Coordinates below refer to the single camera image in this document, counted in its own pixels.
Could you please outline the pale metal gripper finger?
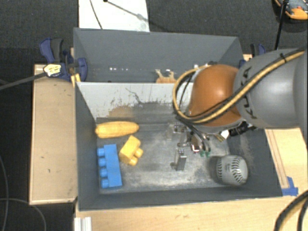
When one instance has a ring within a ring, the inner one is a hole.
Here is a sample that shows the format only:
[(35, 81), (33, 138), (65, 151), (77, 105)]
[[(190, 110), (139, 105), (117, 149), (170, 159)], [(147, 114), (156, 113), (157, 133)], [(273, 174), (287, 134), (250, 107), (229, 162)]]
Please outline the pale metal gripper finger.
[(175, 159), (170, 163), (172, 169), (176, 171), (183, 171), (185, 169), (185, 164), (187, 160), (187, 155), (183, 149), (177, 149), (175, 152)]
[(177, 141), (178, 147), (187, 146), (187, 128), (184, 125), (176, 124), (173, 128), (173, 135)]

